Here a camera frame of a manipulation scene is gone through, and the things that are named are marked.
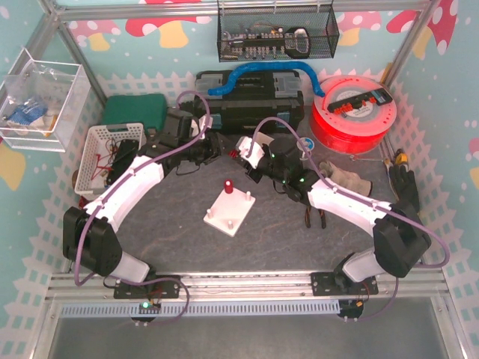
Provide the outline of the red spring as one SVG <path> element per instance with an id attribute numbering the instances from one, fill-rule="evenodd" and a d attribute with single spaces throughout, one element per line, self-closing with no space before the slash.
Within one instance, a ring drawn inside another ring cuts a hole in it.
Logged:
<path id="1" fill-rule="evenodd" d="M 232 159 L 238 159 L 240 157 L 240 154 L 237 150 L 232 150 L 228 154 Z"/>
<path id="2" fill-rule="evenodd" d="M 230 179 L 225 180 L 224 182 L 224 191 L 226 194 L 232 194 L 234 191 L 233 182 Z"/>

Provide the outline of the white peg base plate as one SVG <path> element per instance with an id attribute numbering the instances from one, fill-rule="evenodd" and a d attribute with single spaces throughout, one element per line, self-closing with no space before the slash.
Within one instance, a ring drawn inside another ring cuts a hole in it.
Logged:
<path id="1" fill-rule="evenodd" d="M 235 237 L 255 201 L 256 198 L 250 191 L 243 192 L 233 187 L 228 193 L 223 189 L 213 205 L 207 209 L 203 218 L 204 223 L 230 237 Z"/>

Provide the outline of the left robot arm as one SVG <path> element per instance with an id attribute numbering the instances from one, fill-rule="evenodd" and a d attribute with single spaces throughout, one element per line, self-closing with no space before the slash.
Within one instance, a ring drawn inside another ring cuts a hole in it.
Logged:
<path id="1" fill-rule="evenodd" d="M 92 274 L 112 276 L 142 285 L 150 265 L 126 253 L 117 238 L 121 223 L 134 206 L 181 162 L 196 165 L 214 161 L 224 150 L 218 134 L 211 132 L 213 118 L 197 119 L 187 111 L 169 108 L 165 127 L 147 139 L 128 168 L 99 197 L 83 209 L 69 208 L 63 219 L 63 255 Z"/>

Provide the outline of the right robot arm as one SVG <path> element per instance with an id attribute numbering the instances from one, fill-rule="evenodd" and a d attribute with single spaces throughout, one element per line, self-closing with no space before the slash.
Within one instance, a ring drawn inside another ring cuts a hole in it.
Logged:
<path id="1" fill-rule="evenodd" d="M 373 238 L 372 248 L 351 253 L 333 271 L 335 285 L 343 293 L 349 292 L 354 283 L 382 273 L 404 278 L 431 245 L 430 237 L 416 227 L 419 218 L 410 203 L 374 200 L 332 179 L 321 178 L 305 167 L 297 146 L 286 138 L 258 144 L 243 136 L 236 149 L 253 181 L 269 177 L 291 200 L 309 209 L 330 212 Z"/>

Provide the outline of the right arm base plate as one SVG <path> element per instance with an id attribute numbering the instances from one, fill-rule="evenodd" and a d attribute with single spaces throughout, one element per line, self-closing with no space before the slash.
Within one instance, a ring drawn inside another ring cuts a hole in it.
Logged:
<path id="1" fill-rule="evenodd" d="M 379 289 L 375 277 L 354 282 L 344 274 L 333 271 L 317 271 L 310 274 L 314 296 L 377 295 Z"/>

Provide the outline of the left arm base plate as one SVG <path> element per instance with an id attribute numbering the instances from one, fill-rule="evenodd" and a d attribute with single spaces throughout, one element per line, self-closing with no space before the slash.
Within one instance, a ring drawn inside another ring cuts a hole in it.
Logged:
<path id="1" fill-rule="evenodd" d="M 150 279 L 167 278 L 153 284 L 132 286 L 124 282 L 115 285 L 114 299 L 176 299 L 179 298 L 179 275 L 154 275 Z"/>

